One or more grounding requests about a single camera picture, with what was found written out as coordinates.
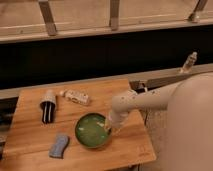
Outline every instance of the black wall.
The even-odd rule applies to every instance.
[[[213,26],[0,45],[0,89],[213,62]]]

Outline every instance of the wooden cutting board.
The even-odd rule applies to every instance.
[[[88,94],[92,101],[82,106],[57,96],[55,121],[44,125],[39,103],[52,89],[72,89]],[[75,125],[80,117],[90,112],[106,115],[111,98],[130,89],[128,80],[107,80],[82,84],[67,84],[23,90],[20,93],[9,135],[6,140],[0,170],[109,170],[155,160],[155,153],[138,110],[133,110],[121,131],[102,148],[89,150],[75,138]],[[64,152],[64,159],[48,156],[57,133],[65,133],[71,142]]]

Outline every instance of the green liquid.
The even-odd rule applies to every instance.
[[[100,114],[88,114],[81,118],[76,126],[76,137],[87,147],[98,147],[109,138],[104,129],[105,118]]]

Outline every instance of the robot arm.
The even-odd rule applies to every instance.
[[[166,109],[174,90],[181,82],[137,94],[128,90],[112,98],[106,128],[119,129],[133,109]]]

